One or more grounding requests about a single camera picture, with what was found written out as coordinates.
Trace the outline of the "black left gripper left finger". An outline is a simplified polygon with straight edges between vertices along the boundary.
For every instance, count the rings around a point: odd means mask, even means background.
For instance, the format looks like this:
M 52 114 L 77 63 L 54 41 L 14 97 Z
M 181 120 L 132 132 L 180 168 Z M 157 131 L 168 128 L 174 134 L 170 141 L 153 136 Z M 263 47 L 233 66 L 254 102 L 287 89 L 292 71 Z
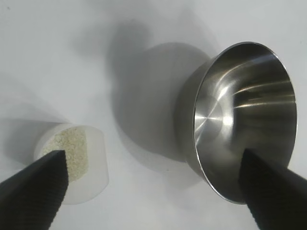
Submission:
M 55 150 L 0 184 L 2 230 L 47 230 L 68 189 L 66 155 Z

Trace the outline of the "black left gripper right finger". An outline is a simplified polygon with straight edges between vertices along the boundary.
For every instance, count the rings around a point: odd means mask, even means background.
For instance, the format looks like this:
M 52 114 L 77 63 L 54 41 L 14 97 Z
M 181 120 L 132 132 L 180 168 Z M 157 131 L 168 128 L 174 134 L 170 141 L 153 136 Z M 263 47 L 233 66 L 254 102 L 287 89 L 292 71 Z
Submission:
M 239 185 L 260 230 L 307 228 L 307 181 L 303 177 L 246 149 Z

